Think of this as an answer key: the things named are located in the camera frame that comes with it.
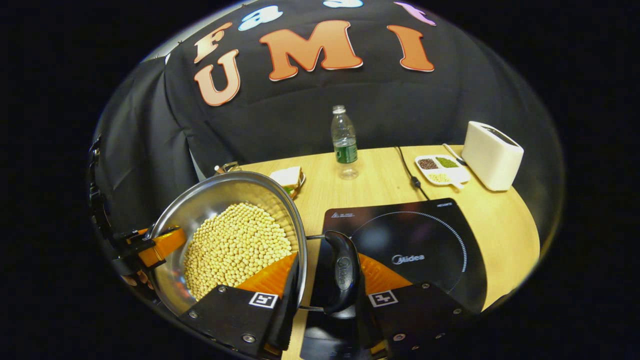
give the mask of green bottle label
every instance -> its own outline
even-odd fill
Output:
[[[334,146],[333,150],[335,151],[336,160],[341,164],[352,163],[358,159],[358,148],[356,144],[340,147]]]

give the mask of spoon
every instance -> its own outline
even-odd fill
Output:
[[[456,158],[456,160],[458,160],[458,163],[460,163],[460,165],[467,166],[467,163],[465,163],[465,161],[464,161],[464,160],[462,160],[462,158],[461,158],[461,157],[459,157],[459,156],[458,156],[458,154],[456,154],[456,153],[453,151],[453,149],[452,149],[452,148],[450,148],[446,143],[443,143],[443,144],[442,144],[442,146],[444,146],[444,147],[445,147],[445,149],[447,149],[447,150],[451,153],[451,155],[453,155],[453,157],[454,157],[454,158]]]

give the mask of bottle cap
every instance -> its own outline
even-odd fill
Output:
[[[333,113],[334,114],[341,114],[346,112],[346,110],[344,109],[344,105],[334,105],[333,106]]]

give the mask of pile of soybeans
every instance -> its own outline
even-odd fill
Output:
[[[264,209],[233,204],[193,234],[184,258],[184,279],[200,301],[218,285],[238,286],[286,256],[291,244],[285,231]]]

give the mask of orange letter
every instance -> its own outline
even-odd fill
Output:
[[[268,33],[260,38],[260,43],[269,46],[273,72],[269,79],[278,81],[295,76],[298,68],[291,66],[289,57],[296,60],[306,71],[316,68],[320,50],[324,49],[322,67],[326,70],[351,69],[362,66],[362,59],[353,53],[346,21],[329,20],[319,23],[309,40],[305,40],[291,30],[283,29]]]
[[[229,51],[218,59],[218,64],[222,65],[223,69],[225,69],[225,75],[227,77],[227,87],[222,91],[217,91],[213,85],[213,79],[211,78],[213,65],[205,66],[196,74],[194,80],[198,83],[202,98],[207,104],[220,106],[233,99],[238,93],[240,89],[240,73],[238,73],[236,65],[236,55],[238,55],[237,49]]]
[[[404,53],[404,58],[400,60],[400,65],[406,69],[425,72],[435,69],[427,59],[427,54],[424,53],[422,42],[420,42],[420,38],[422,38],[420,31],[398,25],[389,25],[387,29],[395,33],[398,36],[398,40],[400,40],[400,46]]]
[[[227,29],[230,26],[231,23],[228,22],[220,26],[218,29],[210,32],[207,36],[198,40],[195,45],[196,49],[198,49],[198,56],[196,56],[195,60],[193,60],[194,64],[199,63],[200,60],[202,60],[205,56],[211,54],[211,51],[214,51],[218,47],[218,45],[214,44],[213,42],[220,41],[220,39],[225,36],[225,32],[223,30]]]

